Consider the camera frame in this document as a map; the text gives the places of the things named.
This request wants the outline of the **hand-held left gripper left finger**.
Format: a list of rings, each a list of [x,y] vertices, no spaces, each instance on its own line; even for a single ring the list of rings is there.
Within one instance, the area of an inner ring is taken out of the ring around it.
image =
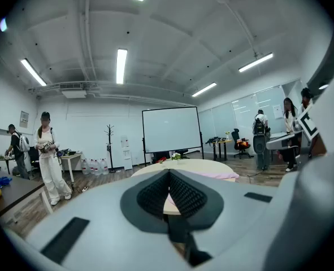
[[[168,172],[88,190],[12,245],[37,271],[187,271],[163,221]]]

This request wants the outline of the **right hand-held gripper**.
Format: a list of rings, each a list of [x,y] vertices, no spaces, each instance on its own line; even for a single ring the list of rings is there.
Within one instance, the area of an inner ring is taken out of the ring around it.
[[[288,141],[293,138],[303,135],[306,137],[306,140],[309,142],[309,147],[311,146],[312,139],[318,134],[317,128],[313,121],[311,120],[308,112],[305,110],[302,114],[296,114],[296,122],[294,125],[294,132],[291,134],[287,134],[286,136],[276,137],[269,140],[266,143],[266,147],[268,150],[285,150],[288,149]]]

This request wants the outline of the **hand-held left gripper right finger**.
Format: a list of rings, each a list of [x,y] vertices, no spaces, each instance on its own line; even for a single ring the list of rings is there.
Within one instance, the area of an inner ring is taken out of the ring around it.
[[[169,192],[180,214],[169,218],[169,238],[184,246],[190,266],[201,265],[242,236],[272,201],[268,190],[228,183],[207,186],[170,171]]]

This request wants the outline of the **pink cartoon sweatshirt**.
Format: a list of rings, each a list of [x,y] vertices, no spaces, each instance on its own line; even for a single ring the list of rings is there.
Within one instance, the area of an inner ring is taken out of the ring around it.
[[[231,181],[231,182],[235,182],[236,179],[238,179],[240,177],[235,172],[227,172],[227,173],[196,172],[196,174],[199,174],[199,175],[204,176],[204,177],[210,177],[210,178],[215,178],[215,179],[218,179],[218,180]],[[180,212],[178,211],[178,208],[176,207],[176,204],[174,203],[170,194],[168,195],[168,197],[167,197],[167,199],[164,203],[163,212],[167,215],[179,215],[180,214]]]

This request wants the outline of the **person's right forearm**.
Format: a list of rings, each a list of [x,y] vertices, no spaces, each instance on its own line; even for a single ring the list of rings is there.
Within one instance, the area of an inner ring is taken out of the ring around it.
[[[321,136],[317,134],[311,141],[309,157],[325,155],[327,152]]]

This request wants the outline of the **grey box with round opening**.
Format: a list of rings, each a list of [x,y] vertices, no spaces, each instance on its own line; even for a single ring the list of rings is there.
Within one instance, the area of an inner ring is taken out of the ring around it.
[[[268,142],[268,136],[264,134],[257,134],[253,137],[254,152],[257,155],[262,155],[266,150],[266,144]]]

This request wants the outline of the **white water dispenser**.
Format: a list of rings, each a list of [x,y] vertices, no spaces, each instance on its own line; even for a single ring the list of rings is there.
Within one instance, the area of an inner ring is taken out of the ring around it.
[[[120,144],[122,148],[123,167],[125,171],[132,170],[132,154],[129,146],[129,140],[126,135],[120,137]]]

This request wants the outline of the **yellow-top desk with black legs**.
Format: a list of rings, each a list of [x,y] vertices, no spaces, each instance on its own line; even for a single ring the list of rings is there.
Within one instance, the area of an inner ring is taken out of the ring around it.
[[[213,141],[213,161],[227,161],[227,144],[231,143],[231,139]]]

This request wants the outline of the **row of clear water jugs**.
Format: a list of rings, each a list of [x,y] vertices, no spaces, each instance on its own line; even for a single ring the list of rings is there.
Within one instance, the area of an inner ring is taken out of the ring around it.
[[[94,174],[95,176],[109,174],[109,168],[107,161],[104,158],[101,159],[83,159],[81,161],[81,171],[84,175]]]

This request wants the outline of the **black coat rack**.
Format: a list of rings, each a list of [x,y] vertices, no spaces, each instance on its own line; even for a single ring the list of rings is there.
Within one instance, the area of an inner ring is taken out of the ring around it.
[[[111,143],[111,136],[113,135],[113,127],[112,125],[108,124],[107,126],[107,130],[105,130],[104,132],[107,134],[107,143],[106,143],[106,150],[109,153],[109,159],[110,159],[110,169],[109,172],[110,173],[115,173],[116,170],[114,168],[113,165],[113,160],[112,160],[112,143]]]

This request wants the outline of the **whiteboard on black stand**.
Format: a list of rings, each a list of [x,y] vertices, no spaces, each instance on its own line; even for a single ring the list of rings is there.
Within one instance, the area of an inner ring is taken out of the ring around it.
[[[203,150],[197,107],[160,108],[142,111],[143,153]]]

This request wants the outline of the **white ceiling air conditioner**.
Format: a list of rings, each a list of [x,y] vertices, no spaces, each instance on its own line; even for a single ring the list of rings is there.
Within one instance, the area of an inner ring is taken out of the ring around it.
[[[59,90],[67,99],[86,98],[86,90],[83,83],[64,83],[59,85]]]

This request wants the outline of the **dark desk with white legs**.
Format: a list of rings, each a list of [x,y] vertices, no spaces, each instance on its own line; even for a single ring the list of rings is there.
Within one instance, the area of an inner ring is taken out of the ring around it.
[[[9,185],[1,188],[0,223],[6,224],[10,220],[17,222],[16,212],[36,198],[41,199],[47,213],[52,214],[53,210],[46,196],[44,186],[43,182],[13,176]]]

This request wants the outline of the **small round side table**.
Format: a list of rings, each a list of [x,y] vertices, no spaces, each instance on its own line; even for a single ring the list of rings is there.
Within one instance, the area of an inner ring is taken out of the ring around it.
[[[7,169],[8,174],[10,174],[9,162],[10,161],[14,161],[14,160],[15,160],[14,156],[3,156],[3,155],[0,155],[0,161],[4,161],[6,163],[6,169]]]

